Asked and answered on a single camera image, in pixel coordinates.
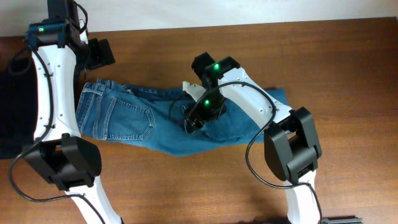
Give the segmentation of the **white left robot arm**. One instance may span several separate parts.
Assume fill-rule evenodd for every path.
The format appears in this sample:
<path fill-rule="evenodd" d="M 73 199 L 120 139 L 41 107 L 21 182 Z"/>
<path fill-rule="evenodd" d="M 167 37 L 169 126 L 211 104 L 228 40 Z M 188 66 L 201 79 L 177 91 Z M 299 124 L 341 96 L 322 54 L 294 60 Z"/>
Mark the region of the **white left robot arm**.
<path fill-rule="evenodd" d="M 122 223 L 101 183 L 98 147 L 82 139 L 74 88 L 80 72 L 115 62 L 106 39 L 88 39 L 87 20 L 76 1 L 48 1 L 48 18 L 29 26 L 26 44 L 37 74 L 34 143 L 23 158 L 41 178 L 72 199 L 87 223 Z"/>

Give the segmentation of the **blue denim jeans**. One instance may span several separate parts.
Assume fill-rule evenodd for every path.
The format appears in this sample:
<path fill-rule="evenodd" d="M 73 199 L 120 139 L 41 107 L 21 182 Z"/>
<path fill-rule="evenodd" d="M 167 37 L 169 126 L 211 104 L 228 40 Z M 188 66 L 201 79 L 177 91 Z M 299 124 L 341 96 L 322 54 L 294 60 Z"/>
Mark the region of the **blue denim jeans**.
<path fill-rule="evenodd" d="M 187 156 L 223 146 L 247 144 L 259 126 L 236 104 L 226 100 L 226 113 L 187 133 L 183 109 L 195 101 L 181 88 L 166 90 L 98 79 L 86 83 L 76 109 L 81 133 L 99 140 L 147 147 Z"/>

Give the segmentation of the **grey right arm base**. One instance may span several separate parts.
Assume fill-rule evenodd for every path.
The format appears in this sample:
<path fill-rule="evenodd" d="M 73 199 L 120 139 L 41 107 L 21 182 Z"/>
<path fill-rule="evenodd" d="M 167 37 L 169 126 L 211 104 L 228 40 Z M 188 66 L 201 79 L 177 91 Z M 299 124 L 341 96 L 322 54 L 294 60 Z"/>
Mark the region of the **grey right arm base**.
<path fill-rule="evenodd" d="M 323 218 L 321 224 L 364 224 L 358 217 L 328 217 Z"/>

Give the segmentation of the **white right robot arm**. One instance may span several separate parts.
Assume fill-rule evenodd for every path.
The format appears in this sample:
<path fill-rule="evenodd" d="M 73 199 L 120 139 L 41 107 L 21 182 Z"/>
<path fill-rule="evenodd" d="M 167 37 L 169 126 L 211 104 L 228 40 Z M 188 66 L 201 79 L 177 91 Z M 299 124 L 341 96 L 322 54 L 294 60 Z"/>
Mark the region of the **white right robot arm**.
<path fill-rule="evenodd" d="M 322 210 L 315 193 L 315 176 L 322 150 L 315 122 L 304 107 L 281 103 L 257 85 L 232 57 L 219 61 L 203 53 L 192 62 L 203 90 L 185 85 L 196 103 L 184 115 L 186 127 L 196 131 L 226 112 L 225 100 L 239 106 L 264 137 L 264 157 L 271 172 L 283 182 L 290 223 L 321 223 Z"/>

